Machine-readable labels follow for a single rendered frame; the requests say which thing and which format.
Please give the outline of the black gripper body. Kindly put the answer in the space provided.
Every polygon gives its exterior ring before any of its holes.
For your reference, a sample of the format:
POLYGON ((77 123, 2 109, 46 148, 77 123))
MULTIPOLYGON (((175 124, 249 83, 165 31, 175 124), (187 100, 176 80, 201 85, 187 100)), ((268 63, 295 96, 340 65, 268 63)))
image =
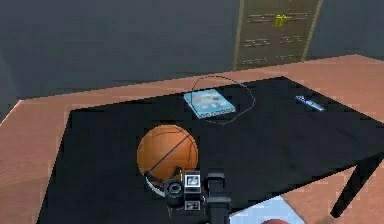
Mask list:
POLYGON ((168 214, 184 208, 184 186, 180 180, 169 180, 164 183, 165 201, 168 214))

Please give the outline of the black table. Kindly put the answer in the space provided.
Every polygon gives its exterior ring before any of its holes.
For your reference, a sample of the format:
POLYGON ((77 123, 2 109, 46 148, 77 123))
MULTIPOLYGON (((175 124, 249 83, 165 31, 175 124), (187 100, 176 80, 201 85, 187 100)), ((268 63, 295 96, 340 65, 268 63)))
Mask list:
POLYGON ((234 210, 384 154, 383 123, 289 79, 219 91, 236 111, 210 121, 180 94, 72 111, 37 224, 205 223, 202 212, 169 215, 138 171, 140 139, 161 124, 192 134, 201 172, 224 173, 234 210))

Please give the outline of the pale blue cloth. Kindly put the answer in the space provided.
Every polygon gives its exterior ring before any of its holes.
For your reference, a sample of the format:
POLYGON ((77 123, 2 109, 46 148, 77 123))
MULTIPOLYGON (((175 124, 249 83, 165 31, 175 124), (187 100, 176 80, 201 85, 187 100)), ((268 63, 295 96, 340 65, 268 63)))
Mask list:
POLYGON ((303 219, 283 199, 276 196, 253 205, 230 217, 231 224, 262 224, 264 221, 279 219, 289 224, 305 224, 303 219))

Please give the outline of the orange basketball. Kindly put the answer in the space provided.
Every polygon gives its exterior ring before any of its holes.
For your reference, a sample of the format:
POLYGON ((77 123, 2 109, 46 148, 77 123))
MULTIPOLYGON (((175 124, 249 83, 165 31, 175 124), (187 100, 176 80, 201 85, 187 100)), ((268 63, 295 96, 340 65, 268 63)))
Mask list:
POLYGON ((137 148, 140 173, 160 186, 174 172, 194 170, 198 164, 198 146, 192 135, 177 125, 160 125, 148 131, 137 148))

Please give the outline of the blue pen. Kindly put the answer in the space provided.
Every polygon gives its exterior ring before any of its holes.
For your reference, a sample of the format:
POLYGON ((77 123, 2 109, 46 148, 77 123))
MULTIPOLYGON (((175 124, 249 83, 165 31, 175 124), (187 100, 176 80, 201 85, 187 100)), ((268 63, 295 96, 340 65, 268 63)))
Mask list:
POLYGON ((301 103, 307 105, 307 106, 310 106, 311 108, 317 110, 317 111, 325 111, 325 108, 322 107, 321 105, 317 104, 316 102, 306 98, 305 96, 302 96, 302 95, 298 95, 298 96, 295 96, 295 99, 297 101, 300 101, 301 103))

